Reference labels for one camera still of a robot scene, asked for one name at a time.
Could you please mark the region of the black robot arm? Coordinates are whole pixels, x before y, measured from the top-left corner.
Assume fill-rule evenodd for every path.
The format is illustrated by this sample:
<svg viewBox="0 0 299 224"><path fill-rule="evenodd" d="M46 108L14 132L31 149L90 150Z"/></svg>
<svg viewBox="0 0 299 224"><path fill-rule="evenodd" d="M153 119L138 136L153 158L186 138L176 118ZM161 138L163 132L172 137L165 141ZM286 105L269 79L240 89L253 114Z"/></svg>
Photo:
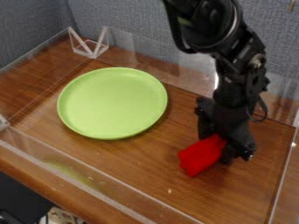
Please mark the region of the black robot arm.
<svg viewBox="0 0 299 224"><path fill-rule="evenodd" d="M244 19L238 0L162 0L178 49L216 59L220 84L213 97L198 98L200 137L218 134L228 140L220 161L250 160L258 146L249 123L258 122L256 107L265 107L268 91L266 46Z"/></svg>

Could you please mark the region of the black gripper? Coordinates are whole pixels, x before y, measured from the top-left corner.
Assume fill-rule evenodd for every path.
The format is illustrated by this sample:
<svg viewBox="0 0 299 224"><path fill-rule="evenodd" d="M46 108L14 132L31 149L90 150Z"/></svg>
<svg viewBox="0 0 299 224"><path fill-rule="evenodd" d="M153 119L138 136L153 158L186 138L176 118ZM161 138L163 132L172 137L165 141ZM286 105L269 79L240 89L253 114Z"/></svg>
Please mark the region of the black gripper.
<svg viewBox="0 0 299 224"><path fill-rule="evenodd" d="M244 68L234 70L225 59L217 59L220 84L213 98L197 99L200 139L220 134L229 140L221 156L225 165L236 158L249 161L257 153L249 121L261 123L268 118L268 105L261 98L270 83L266 62L266 56L260 53Z"/></svg>

